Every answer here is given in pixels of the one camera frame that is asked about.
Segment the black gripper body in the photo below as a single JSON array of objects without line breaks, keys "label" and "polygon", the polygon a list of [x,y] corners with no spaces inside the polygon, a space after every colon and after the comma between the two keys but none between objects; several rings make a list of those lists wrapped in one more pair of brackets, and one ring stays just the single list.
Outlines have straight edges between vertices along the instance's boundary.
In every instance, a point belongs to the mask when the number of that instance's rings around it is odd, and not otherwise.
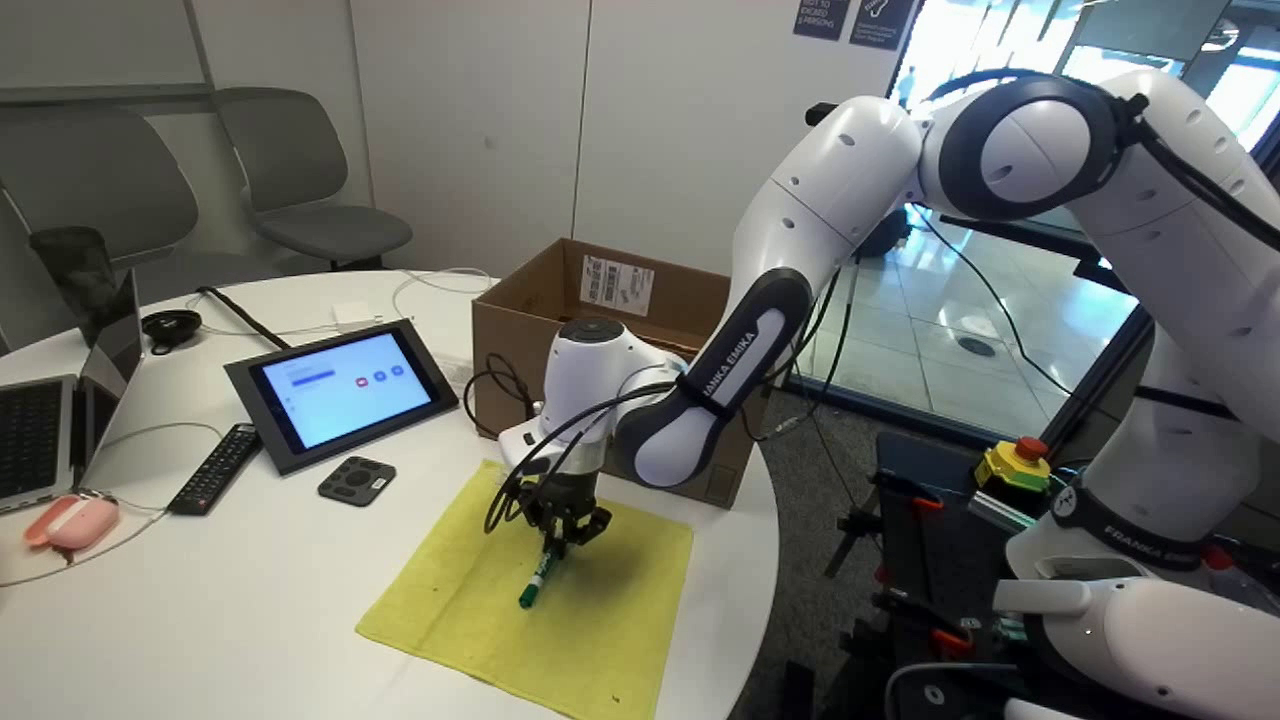
[{"label": "black gripper body", "polygon": [[526,483],[526,519],[547,539],[596,539],[611,511],[596,503],[596,475],[537,475]]}]

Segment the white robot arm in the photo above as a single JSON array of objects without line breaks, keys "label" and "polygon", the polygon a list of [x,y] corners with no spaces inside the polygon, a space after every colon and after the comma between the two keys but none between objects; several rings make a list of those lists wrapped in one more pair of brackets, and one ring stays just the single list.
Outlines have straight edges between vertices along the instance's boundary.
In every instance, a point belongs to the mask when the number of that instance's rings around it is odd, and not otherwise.
[{"label": "white robot arm", "polygon": [[1073,217],[1154,315],[1154,356],[1085,481],[1005,543],[997,600],[1110,692],[1263,720],[1280,708],[1280,616],[1193,574],[1280,440],[1280,196],[1217,108],[1160,68],[986,68],[913,108],[831,104],[746,208],[730,307],[698,353],[622,320],[552,337],[537,418],[500,435],[492,511],[531,519],[552,549],[594,539],[596,475],[676,487],[706,473],[739,404],[797,356],[836,273],[895,269],[874,243],[888,224],[964,273],[971,238],[1044,213]]}]

